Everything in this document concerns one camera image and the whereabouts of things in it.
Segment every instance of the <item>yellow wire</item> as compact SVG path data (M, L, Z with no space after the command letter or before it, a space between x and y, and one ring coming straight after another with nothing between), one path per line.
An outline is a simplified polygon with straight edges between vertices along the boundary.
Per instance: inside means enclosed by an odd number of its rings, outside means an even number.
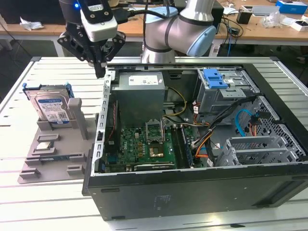
M169 88L173 89L173 90L174 90L177 94L179 94L179 96L184 100L184 107L183 107L183 110L180 111L180 112L176 112L176 113L173 113L173 114L168 114L168 115L165 115L165 116L177 116L177 115L180 115L180 114L182 114L183 112L185 112L187 102L186 102L184 96L183 96L180 92L178 92L176 89L174 89L174 88L172 88L172 87L169 87Z

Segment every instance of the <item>black cable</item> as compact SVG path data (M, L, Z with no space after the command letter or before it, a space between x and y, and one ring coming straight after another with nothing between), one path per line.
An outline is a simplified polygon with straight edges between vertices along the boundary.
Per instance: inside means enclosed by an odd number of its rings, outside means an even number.
M165 4L166 9L167 9L167 18L169 18L169 16L170 16L169 1L164 0L164 4Z
M149 0L146 0L145 3L145 10L147 11L149 7ZM145 27L146 27L146 13L143 14L143 45L144 45L144 49L146 48L146 42L145 42Z
M184 124L186 124L186 125L195 126L194 124L188 123L188 122L186 122L186 121L184 121L184 122L175 121L174 119L171 119L171 118L168 117L167 115L164 115L163 117L166 118L166 119L168 119L168 120L170 120L172 123L175 123L175 124L183 124L183 123L184 123Z
M158 12L155 11L149 11L149 10L139 10L139 11L131 11L131 17L138 15L138 14L151 14L157 17L160 17L162 19L166 19L167 17L163 14L160 14Z
M236 21L233 21L233 20L231 20L231 19L229 19L229 18L225 18L224 16L223 16L223 18L224 18L225 20L228 20L228 21L233 22L234 24L238 25L238 26L241 28L241 30L242 30L242 32L241 32L240 35L236 35L236 36L235 36L235 35L232 35L232 34L231 34L232 37L236 38L236 37L240 37L240 36L243 35L244 29L243 29L243 27L242 27L240 24L238 24Z
M216 127L216 124L217 123L220 123L224 118L228 117L229 115L231 115L234 110L242 103L247 103L247 102L252 102L254 101L258 96L257 95L254 95L254 96L249 96L249 97L246 97L246 98L243 98L243 99L240 99L240 100L237 100L235 101L234 103L232 103L229 107L225 108L223 111L221 111L213 120L212 122L210 122L210 125L207 127L206 129L206 133L204 136L198 138L195 143L198 143L200 141L203 141L210 129L213 130L215 127Z
M12 37L12 39L17 42L19 44L19 46L27 53L27 55L29 55L32 58L32 55L17 41L17 39L15 39L10 32L4 27L4 25L2 24L2 22L0 22L0 25L2 26L2 28L5 30L5 32Z

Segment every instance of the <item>blue drive bay latch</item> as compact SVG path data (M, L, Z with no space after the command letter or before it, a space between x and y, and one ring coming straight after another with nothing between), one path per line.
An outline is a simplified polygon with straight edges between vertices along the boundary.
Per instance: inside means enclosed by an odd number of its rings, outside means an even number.
M204 78L208 82L210 89L227 88L228 85L223 81L222 75L216 69L203 69Z

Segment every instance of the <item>orange wire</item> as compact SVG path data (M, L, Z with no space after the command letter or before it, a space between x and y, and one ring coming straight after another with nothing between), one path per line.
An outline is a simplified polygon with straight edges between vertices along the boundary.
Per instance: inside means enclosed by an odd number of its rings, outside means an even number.
M200 155L199 156L199 152L201 150L201 147L204 145L204 143L212 136L212 133L201 143L201 145L199 146L199 148L197 149L197 152L196 152L196 157L208 157L208 155Z
M251 125L251 124L249 125L249 132L250 132L250 134L251 134L252 136L254 136L253 133L252 133L252 125Z

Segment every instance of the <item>green circuit board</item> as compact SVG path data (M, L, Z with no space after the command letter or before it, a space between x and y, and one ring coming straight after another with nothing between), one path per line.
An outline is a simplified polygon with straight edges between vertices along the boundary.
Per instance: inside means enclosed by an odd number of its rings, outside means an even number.
M164 139L160 142L147 142L146 128L123 128L120 134L120 149L117 155L107 155L105 159L106 172L132 171L137 165L174 165L177 169L177 153L175 153L172 132L170 127L164 128ZM185 139L190 146L195 139L191 127L184 128ZM149 131L151 136L160 136L160 131Z
M165 131L163 157L150 157L149 145L146 143L145 128L124 128L121 132L121 148L118 156L119 164L169 162L175 164L170 130Z

